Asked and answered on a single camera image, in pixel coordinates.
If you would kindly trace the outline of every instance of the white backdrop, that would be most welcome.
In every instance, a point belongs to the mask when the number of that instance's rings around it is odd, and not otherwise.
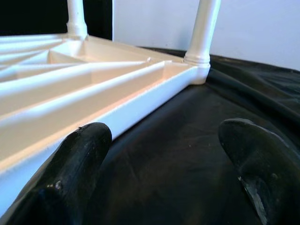
[[[186,50],[199,0],[114,0],[113,39]],[[300,70],[299,0],[222,0],[210,53]]]

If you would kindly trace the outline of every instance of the white plastic leg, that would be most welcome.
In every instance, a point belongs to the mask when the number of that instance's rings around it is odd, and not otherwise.
[[[221,0],[200,0],[190,48],[184,62],[199,67],[193,84],[203,83],[210,69],[210,44]]]
[[[70,38],[85,39],[88,35],[87,26],[84,21],[83,0],[67,0],[69,21],[67,32]]]

